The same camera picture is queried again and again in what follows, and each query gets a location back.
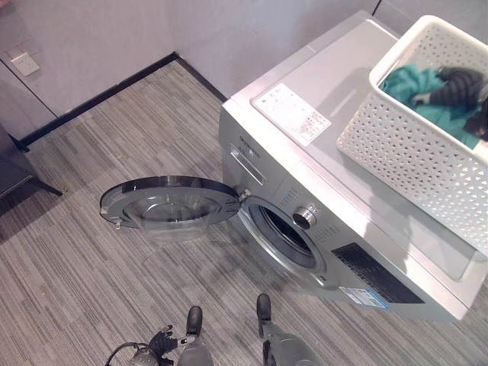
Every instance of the instruction label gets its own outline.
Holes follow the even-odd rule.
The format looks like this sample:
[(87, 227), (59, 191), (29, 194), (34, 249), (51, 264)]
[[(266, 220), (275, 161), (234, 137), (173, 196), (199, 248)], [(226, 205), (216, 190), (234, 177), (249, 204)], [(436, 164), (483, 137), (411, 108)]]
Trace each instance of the instruction label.
[(327, 118), (283, 83), (257, 97), (252, 103), (303, 146), (309, 145), (331, 125)]
[(361, 305), (368, 305), (370, 307), (380, 307), (381, 309), (388, 308), (387, 302), (383, 300), (380, 295), (376, 294), (369, 288), (350, 288), (339, 287), (344, 294), (348, 295), (355, 303)]

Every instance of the laundry basket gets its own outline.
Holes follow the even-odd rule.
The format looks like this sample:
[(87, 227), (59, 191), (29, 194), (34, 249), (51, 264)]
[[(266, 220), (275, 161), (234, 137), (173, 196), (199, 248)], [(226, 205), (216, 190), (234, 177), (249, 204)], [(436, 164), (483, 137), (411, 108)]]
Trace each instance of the laundry basket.
[(371, 92), (337, 147), (488, 256), (488, 164), (380, 90), (407, 63), (465, 66), (488, 77), (488, 46), (442, 19), (421, 17), (371, 71)]

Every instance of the wall outlet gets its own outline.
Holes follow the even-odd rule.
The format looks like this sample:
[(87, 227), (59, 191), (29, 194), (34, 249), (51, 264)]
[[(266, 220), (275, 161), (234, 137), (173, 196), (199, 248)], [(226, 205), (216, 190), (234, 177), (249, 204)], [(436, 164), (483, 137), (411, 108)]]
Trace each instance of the wall outlet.
[(33, 72), (40, 70), (39, 65), (28, 53), (22, 53), (20, 56), (11, 59), (10, 62), (21, 72), (23, 76), (29, 76)]

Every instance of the washing machine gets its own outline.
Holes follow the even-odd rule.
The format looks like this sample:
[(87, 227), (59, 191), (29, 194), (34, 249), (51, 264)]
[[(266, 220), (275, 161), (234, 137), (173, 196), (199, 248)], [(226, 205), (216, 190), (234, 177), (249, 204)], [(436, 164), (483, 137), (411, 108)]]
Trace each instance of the washing machine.
[(369, 71), (396, 40), (365, 12), (343, 21), (223, 104), (222, 182), (127, 181), (104, 193), (101, 215), (174, 239), (231, 220), (298, 291), (413, 319), (461, 319), (486, 257), (336, 148)]

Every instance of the washing machine door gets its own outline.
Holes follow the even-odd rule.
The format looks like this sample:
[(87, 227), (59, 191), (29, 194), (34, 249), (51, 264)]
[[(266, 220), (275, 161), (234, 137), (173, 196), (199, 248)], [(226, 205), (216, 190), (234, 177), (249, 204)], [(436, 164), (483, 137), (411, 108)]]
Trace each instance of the washing machine door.
[(101, 196), (100, 215), (118, 229), (139, 228), (152, 239), (193, 239), (239, 207), (239, 196), (228, 185), (167, 175), (112, 187)]

